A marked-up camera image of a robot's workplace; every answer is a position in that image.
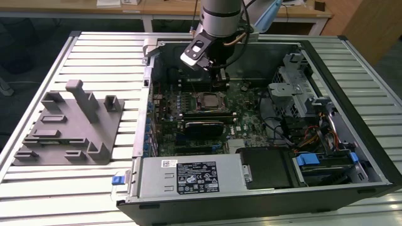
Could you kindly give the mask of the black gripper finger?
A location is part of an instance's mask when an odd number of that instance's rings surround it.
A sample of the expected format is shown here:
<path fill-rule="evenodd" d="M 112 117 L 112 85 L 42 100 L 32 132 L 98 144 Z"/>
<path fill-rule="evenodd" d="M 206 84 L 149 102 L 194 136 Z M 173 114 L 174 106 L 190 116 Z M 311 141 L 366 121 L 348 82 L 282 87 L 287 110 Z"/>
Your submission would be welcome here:
<path fill-rule="evenodd" d="M 211 91 L 226 91 L 230 87 L 230 75 L 226 70 L 218 70 L 211 74 Z"/>

